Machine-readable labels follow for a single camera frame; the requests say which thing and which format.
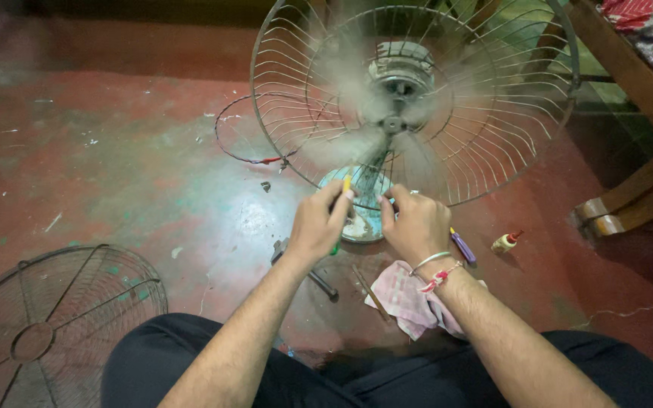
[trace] glue bottle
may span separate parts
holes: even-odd
[[[495,240],[495,242],[493,243],[493,246],[491,246],[491,250],[494,253],[508,252],[518,242],[518,237],[522,233],[523,233],[523,230],[521,229],[517,233],[505,234],[504,236],[501,236],[500,238]]]

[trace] electric fan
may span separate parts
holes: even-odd
[[[556,0],[278,0],[251,61],[256,117],[321,187],[353,178],[342,234],[381,238],[375,194],[455,206],[513,180],[565,125],[576,38]]]
[[[67,247],[0,277],[0,406],[100,406],[115,344],[168,312],[143,258],[107,245]]]

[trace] wooden stick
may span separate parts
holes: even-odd
[[[357,279],[359,280],[359,283],[362,284],[362,286],[367,290],[367,293],[369,296],[372,298],[374,301],[374,304],[376,305],[376,308],[379,310],[379,313],[382,315],[382,319],[385,321],[392,320],[392,317],[390,317],[390,314],[387,313],[385,308],[382,306],[382,303],[379,302],[379,299],[376,298],[374,295],[374,292],[371,291],[371,287],[367,284],[367,281],[364,280],[364,277],[362,276],[361,273],[359,273],[359,270],[355,265],[352,265],[352,270],[354,271],[354,274],[357,275]]]

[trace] concrete floor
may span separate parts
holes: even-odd
[[[248,92],[257,31],[12,24],[0,39],[0,273],[59,247],[114,243],[158,270],[170,311],[225,321],[267,272],[298,200],[313,191],[294,172],[279,175],[277,164],[231,159],[213,140],[208,115]],[[581,101],[600,103],[590,87]],[[228,115],[223,138],[235,153],[274,155],[248,100]],[[535,329],[593,330],[653,359],[653,232],[593,245],[569,218],[631,170],[603,160],[610,147],[602,136],[612,131],[622,130],[611,115],[580,105],[567,134],[518,180],[454,208],[454,227],[478,258],[474,275]],[[269,193],[261,181],[271,182]],[[490,252],[495,238],[518,229],[526,233],[512,252]],[[306,280],[281,348],[316,364],[335,350],[407,343],[362,303],[350,271],[360,266],[371,282],[393,260],[384,243],[342,245],[319,265],[340,301]]]

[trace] pink cloth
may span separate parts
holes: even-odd
[[[457,338],[465,339],[460,325],[437,295],[417,291],[425,283],[417,276],[410,277],[410,270],[406,262],[395,261],[372,284],[372,292],[387,313],[397,317],[399,328],[413,340],[417,340],[426,329],[438,326]],[[367,296],[364,302],[376,308],[371,297]]]

